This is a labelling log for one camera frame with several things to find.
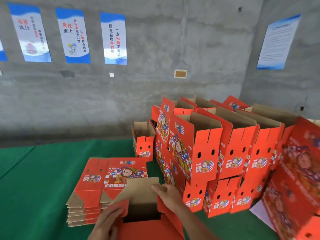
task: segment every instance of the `framed notice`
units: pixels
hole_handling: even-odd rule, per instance
[[[36,6],[8,3],[25,61],[51,62],[40,9]]]
[[[3,46],[0,40],[0,61],[8,61],[7,55],[5,51],[3,50]]]
[[[301,14],[269,24],[257,69],[281,70],[285,67]]]
[[[123,14],[100,13],[105,64],[127,64],[126,18]]]
[[[83,12],[56,8],[61,40],[67,63],[91,63]]]

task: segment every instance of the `green cloth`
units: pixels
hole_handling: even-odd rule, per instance
[[[134,157],[133,140],[0,149],[0,239],[87,239],[94,225],[68,227],[66,202],[89,157]],[[147,170],[164,183],[155,160]],[[202,211],[196,215],[220,239],[278,239],[248,210],[213,218]]]

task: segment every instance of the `concrete wall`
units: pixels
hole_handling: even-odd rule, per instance
[[[283,70],[256,70],[268,24],[302,13]],[[240,99],[320,118],[320,0],[264,0]]]
[[[129,122],[149,118],[163,96],[239,96],[263,2],[10,1],[40,8],[52,63],[24,62],[6,0],[0,0],[0,36],[10,60],[0,63],[0,137],[6,140],[129,135]],[[84,12],[92,64],[65,62],[57,6]],[[125,14],[128,65],[104,64],[100,11]],[[174,69],[187,69],[187,79],[174,80]],[[75,77],[63,78],[62,70]]]

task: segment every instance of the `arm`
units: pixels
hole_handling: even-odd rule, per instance
[[[163,184],[153,185],[152,189],[159,195],[163,203],[177,215],[184,226],[190,240],[218,240],[210,230],[187,207],[175,186]]]

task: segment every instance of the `human hand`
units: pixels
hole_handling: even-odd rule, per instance
[[[88,240],[117,240],[118,229],[113,226],[114,221],[121,215],[122,208],[111,208],[103,210],[99,215]]]
[[[185,204],[179,194],[179,191],[172,184],[152,185],[151,188],[162,199],[164,205],[172,212],[177,214],[177,211],[184,207]]]

